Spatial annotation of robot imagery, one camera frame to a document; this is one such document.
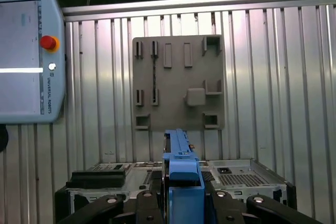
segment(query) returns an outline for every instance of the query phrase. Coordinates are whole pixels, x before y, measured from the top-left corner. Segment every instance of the gray pegboard fixture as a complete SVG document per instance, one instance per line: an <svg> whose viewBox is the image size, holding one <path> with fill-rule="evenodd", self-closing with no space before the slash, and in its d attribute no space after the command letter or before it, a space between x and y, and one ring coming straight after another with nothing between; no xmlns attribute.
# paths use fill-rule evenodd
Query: gray pegboard fixture
<svg viewBox="0 0 336 224"><path fill-rule="evenodd" d="M220 35L133 40L136 130L224 126L222 41Z"/></svg>

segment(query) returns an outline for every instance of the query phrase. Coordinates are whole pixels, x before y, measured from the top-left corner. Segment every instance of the black mechanical part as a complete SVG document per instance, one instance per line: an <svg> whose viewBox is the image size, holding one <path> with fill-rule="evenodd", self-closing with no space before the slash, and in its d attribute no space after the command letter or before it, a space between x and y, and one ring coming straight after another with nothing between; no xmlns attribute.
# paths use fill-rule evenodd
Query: black mechanical part
<svg viewBox="0 0 336 224"><path fill-rule="evenodd" d="M277 191L273 191L273 199L277 202L280 202L280 199L282 198L282 191L279 189Z"/></svg>
<svg viewBox="0 0 336 224"><path fill-rule="evenodd" d="M231 170L228 167L219 167L217 168L217 171L219 172L219 174L231 174Z"/></svg>
<svg viewBox="0 0 336 224"><path fill-rule="evenodd" d="M274 176L277 180L282 181L284 184L286 184L287 189L287 206L297 210L298 204L297 204L297 196L296 196L296 186L289 183L288 181L284 180L281 176L279 176L277 173L273 172L272 170L267 169L267 167L259 162L256 162L257 165L259 165L261 168L267 171L268 174Z"/></svg>
<svg viewBox="0 0 336 224"><path fill-rule="evenodd" d="M125 170L88 170L73 172L67 188L100 189L119 188L125 184Z"/></svg>
<svg viewBox="0 0 336 224"><path fill-rule="evenodd" d="M317 220L263 195L248 197L246 206L248 213L258 216L263 220L263 223L321 224Z"/></svg>
<svg viewBox="0 0 336 224"><path fill-rule="evenodd" d="M0 124L0 153L3 152L8 145L8 132L5 124Z"/></svg>
<svg viewBox="0 0 336 224"><path fill-rule="evenodd" d="M154 170L151 179L150 191L159 193L161 190L162 172L160 170Z"/></svg>
<svg viewBox="0 0 336 224"><path fill-rule="evenodd" d="M74 202L74 207L75 207L75 212L78 211L79 209L81 209L82 207L90 204L90 202L88 201L88 199L82 195L75 195L75 199L73 200Z"/></svg>
<svg viewBox="0 0 336 224"><path fill-rule="evenodd" d="M206 196L205 223L245 224L245 205L225 191L214 191Z"/></svg>
<svg viewBox="0 0 336 224"><path fill-rule="evenodd" d="M115 196L106 195L82 207L58 222L58 224L108 223L110 218L121 214L122 211L123 200Z"/></svg>
<svg viewBox="0 0 336 224"><path fill-rule="evenodd" d="M58 223L70 215L70 199L69 193L66 190L67 187L63 187L55 192L55 222Z"/></svg>
<svg viewBox="0 0 336 224"><path fill-rule="evenodd" d="M163 224L161 210L158 205L156 193L144 191L138 194L137 200L137 223Z"/></svg>

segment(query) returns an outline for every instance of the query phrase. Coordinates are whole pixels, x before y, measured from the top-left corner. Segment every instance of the silver metal wall panel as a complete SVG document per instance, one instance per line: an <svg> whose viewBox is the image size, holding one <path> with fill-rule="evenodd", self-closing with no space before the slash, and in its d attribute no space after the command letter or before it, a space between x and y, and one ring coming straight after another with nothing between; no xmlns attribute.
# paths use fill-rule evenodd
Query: silver metal wall panel
<svg viewBox="0 0 336 224"><path fill-rule="evenodd" d="M10 126L0 223L52 223L53 192L97 162L159 161L132 130L132 39L222 34L225 127L190 131L202 159L255 157L336 214L336 0L176 0L64 9L67 94L57 122Z"/></svg>

